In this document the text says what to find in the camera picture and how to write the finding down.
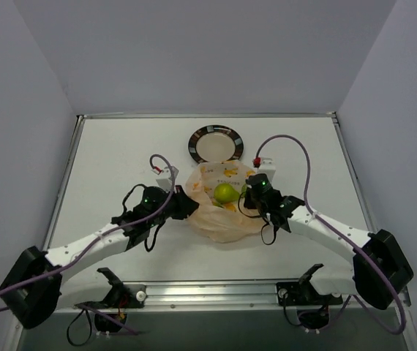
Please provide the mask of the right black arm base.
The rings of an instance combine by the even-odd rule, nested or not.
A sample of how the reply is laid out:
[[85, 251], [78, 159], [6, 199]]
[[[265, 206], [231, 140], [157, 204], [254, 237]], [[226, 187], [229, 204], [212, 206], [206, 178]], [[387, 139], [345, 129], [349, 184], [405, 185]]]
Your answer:
[[276, 283], [277, 303], [286, 321], [306, 333], [319, 334], [327, 328], [332, 321], [330, 307], [344, 303], [340, 295], [321, 295], [312, 286], [313, 274], [322, 267], [323, 264], [314, 264], [299, 278]]

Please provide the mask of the translucent orange plastic bag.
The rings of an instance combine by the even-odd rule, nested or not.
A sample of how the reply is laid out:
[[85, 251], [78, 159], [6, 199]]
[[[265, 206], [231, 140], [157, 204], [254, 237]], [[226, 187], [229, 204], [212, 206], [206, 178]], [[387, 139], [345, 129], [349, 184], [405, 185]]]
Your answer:
[[[200, 233], [218, 243], [239, 241], [248, 235], [258, 234], [265, 222], [257, 210], [242, 209], [246, 180], [255, 171], [240, 161], [204, 162], [189, 176], [185, 191], [189, 198], [199, 204], [189, 216], [188, 222]], [[238, 192], [228, 203], [215, 199], [215, 189], [228, 184]]]

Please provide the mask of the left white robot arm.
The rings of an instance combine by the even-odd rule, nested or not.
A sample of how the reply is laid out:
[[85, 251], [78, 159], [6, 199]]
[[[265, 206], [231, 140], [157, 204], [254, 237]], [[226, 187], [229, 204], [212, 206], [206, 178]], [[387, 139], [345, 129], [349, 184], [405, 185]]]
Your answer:
[[182, 189], [145, 186], [141, 201], [125, 208], [101, 230], [64, 246], [20, 254], [1, 283], [1, 299], [26, 329], [42, 324], [58, 308], [61, 288], [73, 276], [107, 257], [147, 243], [168, 219], [188, 219], [199, 207]]

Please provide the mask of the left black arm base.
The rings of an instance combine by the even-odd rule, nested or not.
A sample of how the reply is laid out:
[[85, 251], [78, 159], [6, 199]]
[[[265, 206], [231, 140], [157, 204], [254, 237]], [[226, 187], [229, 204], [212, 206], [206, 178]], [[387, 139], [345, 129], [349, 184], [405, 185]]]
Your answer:
[[118, 333], [124, 329], [131, 335], [138, 335], [137, 331], [124, 327], [127, 322], [126, 310], [142, 309], [145, 306], [146, 285], [126, 285], [109, 268], [98, 268], [97, 272], [107, 279], [110, 289], [104, 298], [85, 301], [78, 306], [85, 306], [86, 312], [94, 313], [94, 326], [99, 332]]

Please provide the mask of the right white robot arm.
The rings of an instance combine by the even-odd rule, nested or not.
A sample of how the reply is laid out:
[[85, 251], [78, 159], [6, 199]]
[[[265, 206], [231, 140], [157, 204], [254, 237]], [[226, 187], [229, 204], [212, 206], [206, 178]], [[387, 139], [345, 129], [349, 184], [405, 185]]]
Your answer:
[[371, 233], [322, 216], [309, 209], [304, 200], [282, 195], [264, 173], [249, 176], [246, 184], [247, 207], [256, 208], [275, 233], [282, 229], [302, 235], [351, 264], [351, 272], [342, 276], [335, 270], [323, 279], [303, 279], [299, 292], [306, 301], [314, 302], [329, 294], [357, 294], [369, 305], [384, 310], [394, 299], [390, 289], [400, 293], [414, 277], [410, 263], [389, 231]]

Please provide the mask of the green fake pear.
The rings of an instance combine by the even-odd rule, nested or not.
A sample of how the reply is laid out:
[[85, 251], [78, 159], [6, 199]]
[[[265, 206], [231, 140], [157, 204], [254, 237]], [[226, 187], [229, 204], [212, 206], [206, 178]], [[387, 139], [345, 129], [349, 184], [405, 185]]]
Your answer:
[[239, 192], [228, 183], [219, 184], [214, 189], [214, 199], [220, 204], [237, 201], [239, 196]]

